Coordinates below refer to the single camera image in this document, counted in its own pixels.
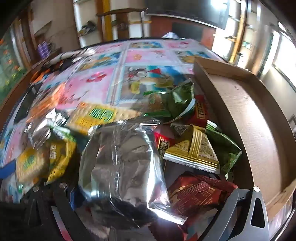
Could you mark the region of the black television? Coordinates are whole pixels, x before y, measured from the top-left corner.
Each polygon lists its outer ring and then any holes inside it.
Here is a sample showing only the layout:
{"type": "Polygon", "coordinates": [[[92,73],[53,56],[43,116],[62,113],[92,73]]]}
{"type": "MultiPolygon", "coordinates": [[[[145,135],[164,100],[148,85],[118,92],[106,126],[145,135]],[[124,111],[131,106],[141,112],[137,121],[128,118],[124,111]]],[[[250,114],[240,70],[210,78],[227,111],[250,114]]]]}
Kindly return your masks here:
{"type": "Polygon", "coordinates": [[[147,0],[145,5],[151,15],[170,15],[225,29],[230,1],[147,0]]]}

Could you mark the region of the dark red snack bag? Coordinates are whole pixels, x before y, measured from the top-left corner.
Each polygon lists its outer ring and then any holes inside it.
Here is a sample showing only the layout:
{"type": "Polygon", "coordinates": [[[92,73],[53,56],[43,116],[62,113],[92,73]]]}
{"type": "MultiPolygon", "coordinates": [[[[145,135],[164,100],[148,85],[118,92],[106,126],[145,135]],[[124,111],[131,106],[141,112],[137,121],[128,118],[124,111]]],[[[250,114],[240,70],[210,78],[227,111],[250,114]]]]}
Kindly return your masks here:
{"type": "Polygon", "coordinates": [[[203,207],[216,207],[225,202],[238,186],[186,171],[168,188],[171,210],[190,217],[203,207]]]}

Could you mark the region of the red candy bar packet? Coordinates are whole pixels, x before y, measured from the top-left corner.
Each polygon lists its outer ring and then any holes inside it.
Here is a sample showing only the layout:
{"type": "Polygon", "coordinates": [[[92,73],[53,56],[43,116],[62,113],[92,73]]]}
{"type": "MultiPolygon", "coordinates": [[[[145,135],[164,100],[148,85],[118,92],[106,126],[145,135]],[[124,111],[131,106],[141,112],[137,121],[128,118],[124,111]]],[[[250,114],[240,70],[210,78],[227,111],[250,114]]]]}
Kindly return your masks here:
{"type": "Polygon", "coordinates": [[[154,142],[159,153],[160,160],[163,161],[166,150],[175,144],[173,138],[169,138],[161,133],[154,132],[154,142]]]}

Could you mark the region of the yellow green small bag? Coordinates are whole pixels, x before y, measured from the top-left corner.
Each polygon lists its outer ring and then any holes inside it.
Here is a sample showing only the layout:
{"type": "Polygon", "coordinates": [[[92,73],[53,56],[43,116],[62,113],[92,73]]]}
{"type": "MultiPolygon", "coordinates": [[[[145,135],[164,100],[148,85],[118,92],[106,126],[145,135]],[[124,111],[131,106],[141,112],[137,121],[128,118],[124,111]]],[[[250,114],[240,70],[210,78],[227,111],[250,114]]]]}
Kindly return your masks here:
{"type": "Polygon", "coordinates": [[[46,184],[62,177],[76,150],[76,141],[69,133],[55,132],[55,137],[47,141],[49,147],[49,171],[46,184]]]}

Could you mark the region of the dark green snack bag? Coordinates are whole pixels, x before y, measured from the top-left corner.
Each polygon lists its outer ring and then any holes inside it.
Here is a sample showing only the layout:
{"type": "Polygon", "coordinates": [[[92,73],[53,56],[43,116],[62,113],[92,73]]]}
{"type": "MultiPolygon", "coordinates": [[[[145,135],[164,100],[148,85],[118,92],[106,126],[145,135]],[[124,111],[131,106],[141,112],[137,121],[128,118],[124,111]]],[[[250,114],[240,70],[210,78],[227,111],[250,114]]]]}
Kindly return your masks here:
{"type": "Polygon", "coordinates": [[[187,79],[173,89],[167,91],[145,92],[142,99],[142,112],[164,122],[177,120],[195,108],[194,84],[187,79]]]}

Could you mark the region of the yellow cracker pack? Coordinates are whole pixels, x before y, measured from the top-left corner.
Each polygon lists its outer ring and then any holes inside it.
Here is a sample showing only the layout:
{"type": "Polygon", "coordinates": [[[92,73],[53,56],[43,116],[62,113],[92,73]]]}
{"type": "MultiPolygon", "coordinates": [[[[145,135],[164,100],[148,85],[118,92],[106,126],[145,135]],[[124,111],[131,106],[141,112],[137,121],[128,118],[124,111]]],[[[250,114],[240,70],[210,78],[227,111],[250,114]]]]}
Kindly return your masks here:
{"type": "Polygon", "coordinates": [[[88,135],[94,126],[129,120],[141,116],[140,111],[117,108],[107,104],[80,102],[70,114],[65,126],[73,131],[88,135]]]}
{"type": "Polygon", "coordinates": [[[48,171],[49,152],[44,149],[25,149],[16,160],[16,179],[21,184],[32,182],[48,171]]]}

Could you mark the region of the red brown snack bar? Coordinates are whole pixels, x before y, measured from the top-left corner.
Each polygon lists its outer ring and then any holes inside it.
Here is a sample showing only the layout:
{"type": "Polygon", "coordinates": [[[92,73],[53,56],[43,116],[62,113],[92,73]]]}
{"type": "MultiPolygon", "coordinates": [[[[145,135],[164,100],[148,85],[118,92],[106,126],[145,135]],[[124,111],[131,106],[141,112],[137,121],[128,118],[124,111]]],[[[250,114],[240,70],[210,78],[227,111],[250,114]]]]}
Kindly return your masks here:
{"type": "Polygon", "coordinates": [[[205,128],[208,120],[208,109],[205,97],[201,94],[195,95],[193,112],[185,118],[185,124],[205,128]]]}

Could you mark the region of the small silver foil bag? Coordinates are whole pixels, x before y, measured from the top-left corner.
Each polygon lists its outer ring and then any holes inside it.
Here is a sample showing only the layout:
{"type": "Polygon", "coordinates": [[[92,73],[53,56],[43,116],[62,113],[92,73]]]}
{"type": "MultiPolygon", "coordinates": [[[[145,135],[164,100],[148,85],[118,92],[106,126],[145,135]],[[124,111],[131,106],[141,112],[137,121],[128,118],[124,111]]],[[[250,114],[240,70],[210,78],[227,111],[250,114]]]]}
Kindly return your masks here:
{"type": "Polygon", "coordinates": [[[51,136],[52,128],[62,126],[66,123],[66,117],[56,112],[56,109],[47,111],[40,117],[30,120],[24,129],[27,134],[31,146],[37,150],[39,149],[51,136]]]}

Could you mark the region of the yellow triangular snack packet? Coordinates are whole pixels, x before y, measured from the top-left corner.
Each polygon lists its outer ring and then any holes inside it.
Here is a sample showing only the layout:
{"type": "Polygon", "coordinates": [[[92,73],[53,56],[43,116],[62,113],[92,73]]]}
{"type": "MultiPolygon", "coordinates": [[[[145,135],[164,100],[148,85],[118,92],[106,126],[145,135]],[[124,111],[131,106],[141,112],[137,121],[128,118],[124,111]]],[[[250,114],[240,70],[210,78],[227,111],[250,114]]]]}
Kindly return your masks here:
{"type": "Polygon", "coordinates": [[[174,126],[182,131],[176,143],[167,148],[164,159],[213,174],[220,173],[220,164],[205,129],[195,125],[174,126]]]}

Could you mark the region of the green pea snack bag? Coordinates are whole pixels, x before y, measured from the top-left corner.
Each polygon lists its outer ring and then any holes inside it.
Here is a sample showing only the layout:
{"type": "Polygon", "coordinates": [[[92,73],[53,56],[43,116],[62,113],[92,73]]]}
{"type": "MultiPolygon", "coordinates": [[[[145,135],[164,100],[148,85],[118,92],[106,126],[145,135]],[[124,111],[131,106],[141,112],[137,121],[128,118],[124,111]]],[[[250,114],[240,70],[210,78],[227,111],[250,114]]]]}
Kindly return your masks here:
{"type": "Polygon", "coordinates": [[[218,158],[221,174],[227,176],[242,155],[241,149],[210,120],[207,120],[206,135],[218,158]]]}

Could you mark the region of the orange-end cracker pack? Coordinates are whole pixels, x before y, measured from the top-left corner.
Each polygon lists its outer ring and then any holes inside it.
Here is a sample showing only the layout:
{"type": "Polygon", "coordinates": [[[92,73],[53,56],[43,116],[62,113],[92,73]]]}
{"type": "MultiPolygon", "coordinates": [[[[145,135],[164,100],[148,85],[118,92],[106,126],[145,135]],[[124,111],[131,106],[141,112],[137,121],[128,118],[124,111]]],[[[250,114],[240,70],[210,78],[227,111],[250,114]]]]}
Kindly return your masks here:
{"type": "Polygon", "coordinates": [[[65,89],[65,84],[59,84],[55,89],[45,93],[42,97],[34,102],[29,110],[26,123],[29,123],[35,119],[40,118],[43,114],[55,108],[59,102],[65,89]]]}

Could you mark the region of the large silver foil bag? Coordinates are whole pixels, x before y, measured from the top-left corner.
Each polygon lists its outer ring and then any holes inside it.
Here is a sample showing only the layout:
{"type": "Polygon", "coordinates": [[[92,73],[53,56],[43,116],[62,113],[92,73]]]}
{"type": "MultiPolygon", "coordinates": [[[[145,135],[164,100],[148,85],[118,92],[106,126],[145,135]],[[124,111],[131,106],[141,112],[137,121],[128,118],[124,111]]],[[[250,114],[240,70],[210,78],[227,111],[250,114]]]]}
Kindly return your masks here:
{"type": "Polygon", "coordinates": [[[155,118],[132,118],[92,127],[80,161],[79,187],[99,222],[140,228],[161,218],[182,225],[174,214],[154,129],[155,118]]]}

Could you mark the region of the patterned cloth bag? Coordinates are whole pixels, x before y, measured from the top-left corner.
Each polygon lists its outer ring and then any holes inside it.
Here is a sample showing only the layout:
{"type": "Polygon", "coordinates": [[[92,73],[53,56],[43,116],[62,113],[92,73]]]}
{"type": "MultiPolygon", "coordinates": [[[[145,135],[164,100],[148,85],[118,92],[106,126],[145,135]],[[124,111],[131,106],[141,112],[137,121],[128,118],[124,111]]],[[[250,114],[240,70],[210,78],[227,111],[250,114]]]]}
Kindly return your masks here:
{"type": "Polygon", "coordinates": [[[71,65],[79,61],[81,58],[89,57],[95,54],[95,48],[86,47],[75,51],[68,51],[58,54],[53,59],[45,62],[41,68],[32,76],[30,84],[37,83],[42,80],[46,74],[55,71],[64,71],[71,65]]]}

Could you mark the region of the colourful plastic tablecloth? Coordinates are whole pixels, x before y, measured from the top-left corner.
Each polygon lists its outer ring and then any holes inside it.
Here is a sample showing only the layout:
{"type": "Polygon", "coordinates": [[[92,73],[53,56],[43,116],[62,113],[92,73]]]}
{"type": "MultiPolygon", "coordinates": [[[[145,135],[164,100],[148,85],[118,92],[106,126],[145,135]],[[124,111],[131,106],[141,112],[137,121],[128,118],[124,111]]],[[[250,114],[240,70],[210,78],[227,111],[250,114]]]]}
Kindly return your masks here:
{"type": "MultiPolygon", "coordinates": [[[[56,109],[70,113],[80,102],[103,103],[129,108],[150,90],[177,86],[193,74],[195,57],[221,60],[209,48],[193,39],[134,39],[91,46],[95,54],[81,58],[66,70],[46,74],[38,96],[64,83],[56,109]]],[[[27,117],[14,124],[26,91],[12,94],[13,105],[1,115],[1,201],[18,203],[28,187],[16,185],[16,158],[26,147],[22,139],[27,117]]]]}

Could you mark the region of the cardboard box tray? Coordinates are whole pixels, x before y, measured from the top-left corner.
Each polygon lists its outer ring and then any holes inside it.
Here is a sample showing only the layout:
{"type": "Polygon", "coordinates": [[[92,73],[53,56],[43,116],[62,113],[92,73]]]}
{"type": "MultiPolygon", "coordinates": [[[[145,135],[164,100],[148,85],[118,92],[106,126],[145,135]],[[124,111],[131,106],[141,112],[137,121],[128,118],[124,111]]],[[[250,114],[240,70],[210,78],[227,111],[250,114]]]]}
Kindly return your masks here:
{"type": "Polygon", "coordinates": [[[196,82],[218,125],[242,150],[234,167],[241,188],[258,186],[274,235],[292,211],[295,191],[295,137],[280,106],[264,84],[239,67],[197,57],[196,82]]]}

